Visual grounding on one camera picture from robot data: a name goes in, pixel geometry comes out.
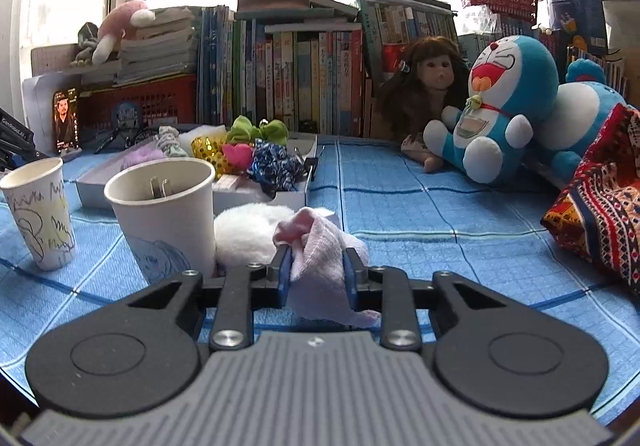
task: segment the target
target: pink towel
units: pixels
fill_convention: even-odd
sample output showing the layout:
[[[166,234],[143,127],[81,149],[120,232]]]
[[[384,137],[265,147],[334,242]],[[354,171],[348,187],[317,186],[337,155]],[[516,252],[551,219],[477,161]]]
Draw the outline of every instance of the pink towel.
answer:
[[[310,320],[329,320],[368,328],[378,319],[375,311],[351,310],[344,286],[342,251],[353,247],[364,265],[369,264],[367,246],[355,236],[309,207],[280,222],[273,235],[275,245],[291,246],[293,264],[287,306]]]

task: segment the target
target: blue sparkly bow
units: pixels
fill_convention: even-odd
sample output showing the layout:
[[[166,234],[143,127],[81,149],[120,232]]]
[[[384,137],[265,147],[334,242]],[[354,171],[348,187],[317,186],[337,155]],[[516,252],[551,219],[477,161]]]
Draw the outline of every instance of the blue sparkly bow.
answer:
[[[273,142],[255,140],[254,162],[247,170],[248,177],[260,184],[262,191],[274,199],[278,191],[296,191],[296,182],[305,174],[300,160],[287,148]]]

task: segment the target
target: cup with drawing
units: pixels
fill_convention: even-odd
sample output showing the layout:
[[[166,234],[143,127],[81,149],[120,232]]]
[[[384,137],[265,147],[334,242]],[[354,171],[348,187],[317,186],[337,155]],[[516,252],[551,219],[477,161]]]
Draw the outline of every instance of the cup with drawing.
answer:
[[[121,171],[104,187],[149,285],[185,270],[216,272],[212,185],[216,169],[194,158],[166,158]]]
[[[0,179],[15,223],[36,265],[52,271],[70,263],[77,251],[62,178],[62,159],[38,160]]]

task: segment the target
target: doraemon plush toy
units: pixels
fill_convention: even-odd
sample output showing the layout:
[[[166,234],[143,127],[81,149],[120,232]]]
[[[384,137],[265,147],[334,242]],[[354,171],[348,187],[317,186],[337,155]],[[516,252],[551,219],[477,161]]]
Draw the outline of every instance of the doraemon plush toy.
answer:
[[[558,88],[551,114],[535,127],[532,152],[561,184],[571,181],[614,106],[626,104],[606,82],[599,64],[574,61],[567,68],[566,83]]]
[[[513,176],[533,137],[551,112],[558,71],[545,46],[528,36],[508,36],[478,56],[469,75],[463,112],[442,112],[424,129],[425,146],[473,181],[495,184]],[[447,126],[455,124],[453,133]]]

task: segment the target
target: phone screen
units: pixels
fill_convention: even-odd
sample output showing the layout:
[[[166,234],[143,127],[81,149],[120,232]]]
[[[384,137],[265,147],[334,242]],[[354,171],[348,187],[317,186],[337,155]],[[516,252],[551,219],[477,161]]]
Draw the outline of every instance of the phone screen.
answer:
[[[58,155],[78,149],[78,115],[76,89],[56,92],[53,96],[54,134]]]

